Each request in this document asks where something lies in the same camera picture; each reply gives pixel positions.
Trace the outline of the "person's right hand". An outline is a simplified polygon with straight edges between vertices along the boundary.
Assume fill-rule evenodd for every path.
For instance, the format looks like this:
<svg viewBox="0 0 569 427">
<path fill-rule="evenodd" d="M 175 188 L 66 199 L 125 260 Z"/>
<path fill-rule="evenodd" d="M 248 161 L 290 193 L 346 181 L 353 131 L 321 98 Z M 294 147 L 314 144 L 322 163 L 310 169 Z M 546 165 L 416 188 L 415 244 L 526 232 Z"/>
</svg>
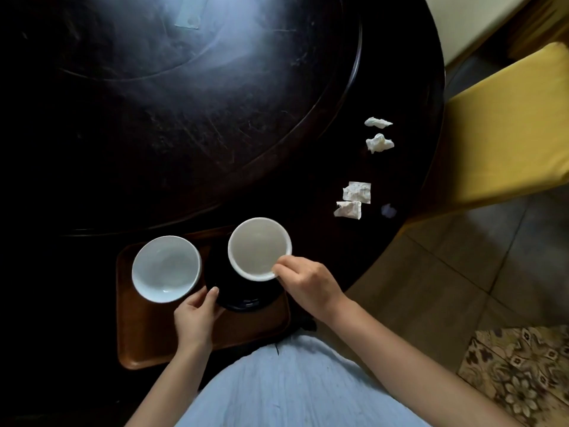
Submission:
<svg viewBox="0 0 569 427">
<path fill-rule="evenodd" d="M 312 261 L 312 288 L 307 293 L 288 293 L 310 315 L 334 325 L 342 308 L 349 304 L 337 280 L 321 263 Z"/>
</svg>

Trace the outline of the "person's left hand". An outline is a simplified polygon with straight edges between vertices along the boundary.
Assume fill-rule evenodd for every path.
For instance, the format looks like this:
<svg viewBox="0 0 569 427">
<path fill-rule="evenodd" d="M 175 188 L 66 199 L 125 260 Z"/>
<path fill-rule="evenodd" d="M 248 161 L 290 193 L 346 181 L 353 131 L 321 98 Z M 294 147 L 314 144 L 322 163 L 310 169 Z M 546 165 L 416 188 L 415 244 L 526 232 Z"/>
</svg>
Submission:
<svg viewBox="0 0 569 427">
<path fill-rule="evenodd" d="M 225 309 L 217 302 L 216 308 L 203 308 L 203 300 L 208 291 L 203 286 L 175 309 L 177 352 L 211 353 L 213 328 Z"/>
</svg>

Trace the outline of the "black round plate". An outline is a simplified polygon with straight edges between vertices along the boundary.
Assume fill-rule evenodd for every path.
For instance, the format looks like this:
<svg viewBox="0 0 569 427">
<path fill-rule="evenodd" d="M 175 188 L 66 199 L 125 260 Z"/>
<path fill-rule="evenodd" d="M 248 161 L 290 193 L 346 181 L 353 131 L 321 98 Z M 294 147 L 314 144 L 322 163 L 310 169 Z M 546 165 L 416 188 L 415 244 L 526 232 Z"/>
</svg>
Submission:
<svg viewBox="0 0 569 427">
<path fill-rule="evenodd" d="M 276 279 L 257 282 L 241 277 L 231 266 L 227 247 L 227 239 L 214 243 L 204 262 L 205 284 L 208 289 L 218 287 L 221 307 L 236 313 L 257 311 L 284 293 Z"/>
</svg>

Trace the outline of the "white bowl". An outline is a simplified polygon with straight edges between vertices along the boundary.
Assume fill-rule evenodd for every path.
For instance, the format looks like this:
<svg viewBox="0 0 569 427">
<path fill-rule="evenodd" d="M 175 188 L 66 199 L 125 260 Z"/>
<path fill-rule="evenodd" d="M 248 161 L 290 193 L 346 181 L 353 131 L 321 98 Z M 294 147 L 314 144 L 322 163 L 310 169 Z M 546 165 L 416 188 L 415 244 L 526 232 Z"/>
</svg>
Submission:
<svg viewBox="0 0 569 427">
<path fill-rule="evenodd" d="M 132 283 L 147 301 L 169 303 L 189 295 L 202 270 L 202 255 L 193 243 L 178 236 L 161 236 L 136 254 Z"/>
<path fill-rule="evenodd" d="M 278 222 L 255 217 L 239 224 L 231 233 L 227 255 L 233 270 L 252 282 L 275 279 L 277 260 L 293 252 L 291 237 Z"/>
</svg>

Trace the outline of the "person's left forearm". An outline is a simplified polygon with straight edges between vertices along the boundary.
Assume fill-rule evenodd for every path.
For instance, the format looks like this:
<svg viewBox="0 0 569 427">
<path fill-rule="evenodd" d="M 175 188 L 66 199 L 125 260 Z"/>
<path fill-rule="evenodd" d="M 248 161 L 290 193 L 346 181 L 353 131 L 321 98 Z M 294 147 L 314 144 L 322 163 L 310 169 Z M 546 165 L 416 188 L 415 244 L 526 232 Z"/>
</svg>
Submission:
<svg viewBox="0 0 569 427">
<path fill-rule="evenodd" d="M 124 427 L 174 427 L 197 396 L 211 351 L 204 343 L 178 349 Z"/>
</svg>

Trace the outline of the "person's right forearm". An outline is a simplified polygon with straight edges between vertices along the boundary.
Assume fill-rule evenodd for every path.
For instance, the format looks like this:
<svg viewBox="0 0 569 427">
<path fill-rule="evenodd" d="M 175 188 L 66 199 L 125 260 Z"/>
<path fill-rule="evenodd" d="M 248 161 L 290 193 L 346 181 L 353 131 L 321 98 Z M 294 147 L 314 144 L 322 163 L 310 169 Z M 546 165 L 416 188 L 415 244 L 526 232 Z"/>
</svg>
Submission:
<svg viewBox="0 0 569 427">
<path fill-rule="evenodd" d="M 344 294 L 325 304 L 321 320 L 390 395 L 432 427 L 523 427 Z"/>
</svg>

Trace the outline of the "brown wooden tray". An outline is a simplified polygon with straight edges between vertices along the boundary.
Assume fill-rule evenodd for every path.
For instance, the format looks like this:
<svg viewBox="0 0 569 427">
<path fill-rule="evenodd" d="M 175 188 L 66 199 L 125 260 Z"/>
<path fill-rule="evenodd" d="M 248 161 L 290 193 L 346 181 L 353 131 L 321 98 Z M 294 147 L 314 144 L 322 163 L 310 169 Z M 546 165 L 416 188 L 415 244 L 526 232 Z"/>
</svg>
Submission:
<svg viewBox="0 0 569 427">
<path fill-rule="evenodd" d="M 211 246 L 229 240 L 234 226 L 187 233 L 203 258 L 203 272 L 197 288 L 206 286 L 204 262 Z M 123 367 L 139 370 L 170 361 L 177 347 L 174 310 L 180 301 L 153 303 L 140 296 L 132 283 L 132 263 L 145 243 L 127 245 L 117 256 L 117 355 Z M 291 324 L 288 297 L 281 294 L 273 303 L 257 311 L 236 313 L 225 309 L 213 329 L 213 350 L 262 342 L 277 337 Z"/>
</svg>

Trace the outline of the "folded white paper piece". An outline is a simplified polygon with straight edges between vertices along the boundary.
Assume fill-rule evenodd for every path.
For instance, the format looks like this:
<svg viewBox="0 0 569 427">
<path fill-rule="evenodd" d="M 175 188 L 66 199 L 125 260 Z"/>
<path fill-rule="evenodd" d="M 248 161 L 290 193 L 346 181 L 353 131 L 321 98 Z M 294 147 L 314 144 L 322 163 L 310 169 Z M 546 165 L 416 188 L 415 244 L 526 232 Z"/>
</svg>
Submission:
<svg viewBox="0 0 569 427">
<path fill-rule="evenodd" d="M 337 208 L 334 210 L 335 217 L 344 217 L 360 220 L 362 216 L 362 202 L 360 201 L 337 201 Z"/>
<path fill-rule="evenodd" d="M 359 201 L 362 204 L 371 203 L 371 183 L 349 181 L 343 188 L 343 201 Z"/>
</svg>

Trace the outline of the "light blue garment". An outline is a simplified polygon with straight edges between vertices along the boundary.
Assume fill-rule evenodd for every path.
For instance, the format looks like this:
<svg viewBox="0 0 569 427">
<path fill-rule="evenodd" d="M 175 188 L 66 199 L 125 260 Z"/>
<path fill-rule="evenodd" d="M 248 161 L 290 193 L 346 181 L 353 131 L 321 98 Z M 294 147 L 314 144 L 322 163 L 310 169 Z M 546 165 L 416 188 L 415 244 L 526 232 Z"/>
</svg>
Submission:
<svg viewBox="0 0 569 427">
<path fill-rule="evenodd" d="M 297 333 L 223 369 L 175 427 L 430 427 L 355 362 Z"/>
</svg>

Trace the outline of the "dark round wooden turntable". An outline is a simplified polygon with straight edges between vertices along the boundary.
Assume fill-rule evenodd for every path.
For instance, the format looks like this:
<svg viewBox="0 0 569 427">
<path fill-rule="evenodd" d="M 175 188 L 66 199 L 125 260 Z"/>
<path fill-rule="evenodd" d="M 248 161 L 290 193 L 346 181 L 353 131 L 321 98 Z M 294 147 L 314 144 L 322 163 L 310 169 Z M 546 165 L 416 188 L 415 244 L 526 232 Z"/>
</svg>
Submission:
<svg viewBox="0 0 569 427">
<path fill-rule="evenodd" d="M 354 82 L 356 0 L 0 0 L 0 218 L 58 235 L 163 227 L 322 136 Z"/>
</svg>

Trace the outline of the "yellow chair cushion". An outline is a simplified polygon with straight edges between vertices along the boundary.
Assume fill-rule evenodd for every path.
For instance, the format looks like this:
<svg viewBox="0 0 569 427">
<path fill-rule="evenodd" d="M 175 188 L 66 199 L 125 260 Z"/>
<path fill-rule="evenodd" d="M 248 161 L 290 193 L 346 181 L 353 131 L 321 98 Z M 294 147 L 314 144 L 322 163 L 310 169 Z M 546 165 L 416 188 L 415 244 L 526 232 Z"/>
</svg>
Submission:
<svg viewBox="0 0 569 427">
<path fill-rule="evenodd" d="M 399 230 L 569 183 L 569 47 L 553 42 L 453 96 Z"/>
</svg>

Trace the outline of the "floral patterned rug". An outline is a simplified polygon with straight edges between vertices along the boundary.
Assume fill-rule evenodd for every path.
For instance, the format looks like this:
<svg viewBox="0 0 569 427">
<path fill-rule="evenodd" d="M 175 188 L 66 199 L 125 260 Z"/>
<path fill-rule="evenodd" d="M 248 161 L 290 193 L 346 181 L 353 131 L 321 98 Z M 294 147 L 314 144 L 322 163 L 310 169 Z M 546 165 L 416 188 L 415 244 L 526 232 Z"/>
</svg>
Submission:
<svg viewBox="0 0 569 427">
<path fill-rule="evenodd" d="M 457 372 L 525 427 L 569 427 L 569 325 L 476 331 Z"/>
</svg>

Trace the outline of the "clear plastic strip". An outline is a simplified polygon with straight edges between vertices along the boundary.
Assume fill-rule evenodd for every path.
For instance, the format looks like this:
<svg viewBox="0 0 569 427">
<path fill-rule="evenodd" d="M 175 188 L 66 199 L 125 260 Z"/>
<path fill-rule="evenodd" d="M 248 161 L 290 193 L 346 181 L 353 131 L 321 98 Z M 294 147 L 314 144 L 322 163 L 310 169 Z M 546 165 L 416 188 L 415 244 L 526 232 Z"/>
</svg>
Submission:
<svg viewBox="0 0 569 427">
<path fill-rule="evenodd" d="M 209 0 L 181 0 L 174 25 L 178 28 L 197 30 Z"/>
</svg>

